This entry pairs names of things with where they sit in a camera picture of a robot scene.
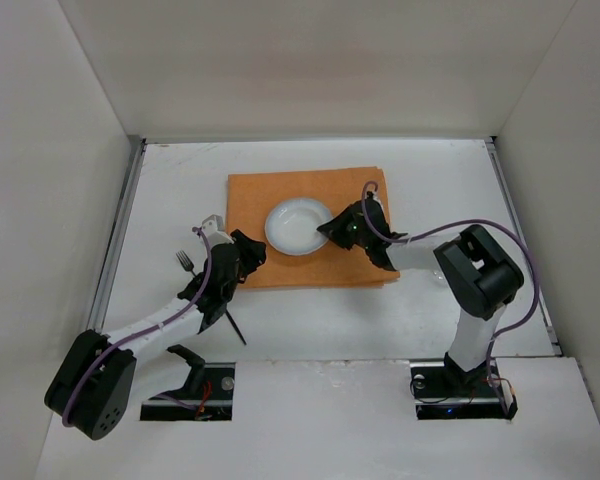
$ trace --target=purple cable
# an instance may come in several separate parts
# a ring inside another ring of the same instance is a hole
[[[522,317],[522,320],[514,323],[513,325],[509,325],[508,327],[503,327],[500,330],[496,330],[494,332],[493,336],[491,337],[491,341],[489,342],[489,347],[487,348],[487,356],[486,356],[487,382],[489,383],[489,386],[491,388],[493,388],[493,390],[496,392],[496,396],[498,397],[498,400],[500,401],[500,405],[502,405],[503,410],[505,411],[505,413],[507,413],[508,409],[506,407],[504,398],[500,394],[500,391],[497,389],[497,386],[493,383],[492,372],[491,372],[491,361],[493,360],[493,357],[492,357],[493,345],[496,341],[496,338],[498,338],[503,333],[507,333],[507,332],[510,332],[511,330],[515,330],[516,328],[521,327],[522,325],[527,323],[531,319],[533,314],[535,313],[536,309],[538,308],[538,304],[540,303],[540,282],[538,280],[538,276],[536,273],[535,263],[533,261],[533,258],[531,257],[531,252],[529,252],[529,249],[526,247],[526,245],[524,243],[522,243],[522,240],[520,240],[520,238],[515,233],[513,233],[511,230],[509,230],[506,227],[503,227],[499,223],[493,222],[491,220],[481,219],[481,218],[473,218],[470,220],[460,220],[458,222],[448,223],[446,225],[442,225],[440,227],[434,228],[433,230],[429,230],[428,232],[424,232],[419,235],[413,235],[413,236],[410,236],[407,238],[385,237],[384,235],[382,235],[382,233],[380,233],[378,231],[378,229],[376,229],[376,227],[373,226],[373,224],[371,223],[371,218],[369,217],[369,214],[367,213],[367,206],[365,204],[366,203],[365,200],[366,200],[366,196],[367,196],[367,190],[369,190],[370,186],[375,187],[374,192],[378,191],[378,183],[377,182],[374,182],[372,180],[372,181],[369,181],[364,184],[364,187],[362,189],[362,201],[361,201],[362,214],[364,216],[364,220],[367,223],[367,226],[369,227],[369,229],[378,238],[380,238],[380,240],[383,240],[388,243],[415,242],[418,240],[422,240],[423,238],[426,238],[430,235],[434,235],[443,230],[448,230],[449,228],[460,227],[462,225],[473,225],[473,224],[477,223],[477,224],[487,225],[489,227],[493,227],[497,230],[500,230],[502,233],[507,235],[511,240],[513,240],[516,243],[516,245],[518,245],[520,250],[522,250],[525,260],[527,261],[527,265],[529,266],[529,272],[531,273],[531,282],[533,283],[533,299],[531,300],[531,306],[529,307],[529,310],[527,311],[525,316]]]
[[[155,398],[169,400],[170,402],[173,402],[182,408],[186,408],[187,410],[196,410],[197,411],[198,408],[200,408],[199,405],[189,405],[188,403],[184,403],[182,400],[178,400],[177,398],[170,397],[169,395],[165,395],[164,393],[161,393],[160,395],[156,395]]]
[[[178,313],[175,313],[175,314],[171,315],[169,318],[167,318],[162,323],[157,323],[155,325],[152,325],[151,327],[145,328],[144,330],[141,330],[141,331],[136,332],[136,333],[132,333],[128,337],[124,337],[123,339],[118,340],[116,343],[114,343],[109,348],[107,348],[104,352],[102,352],[93,361],[93,363],[89,366],[89,368],[87,368],[86,372],[84,372],[84,375],[82,375],[82,378],[80,378],[80,380],[76,384],[76,387],[73,389],[73,392],[71,392],[71,396],[69,397],[69,400],[67,401],[67,404],[64,407],[64,412],[62,412],[62,424],[65,427],[70,427],[71,426],[71,423],[69,423],[69,415],[71,414],[71,410],[73,410],[73,407],[75,406],[76,400],[78,399],[78,395],[80,395],[80,391],[82,390],[82,388],[84,387],[84,385],[87,383],[87,380],[89,380],[89,377],[91,376],[91,374],[93,372],[95,372],[96,369],[98,369],[100,367],[100,365],[102,365],[102,363],[104,362],[105,358],[107,358],[111,354],[111,352],[113,352],[117,348],[121,347],[125,343],[129,343],[132,340],[135,340],[136,338],[140,338],[143,335],[148,335],[149,333],[153,333],[156,330],[159,330],[161,327],[163,327],[165,325],[169,325],[171,322],[177,320],[183,314],[185,314],[186,312],[188,312],[191,309],[191,307],[193,307],[195,305],[195,303],[200,299],[200,296],[202,295],[202,292],[204,292],[204,289],[207,287],[207,283],[209,283],[209,277],[211,276],[211,246],[209,245],[209,240],[207,240],[207,237],[202,232],[202,229],[197,228],[197,227],[193,227],[193,231],[195,233],[197,233],[198,236],[200,236],[202,238],[202,242],[204,243],[204,247],[207,250],[207,271],[204,274],[204,278],[202,279],[202,283],[200,284],[200,288],[198,289],[198,291],[196,292],[196,294],[193,296],[193,298],[191,299],[191,301],[182,310],[180,310]]]

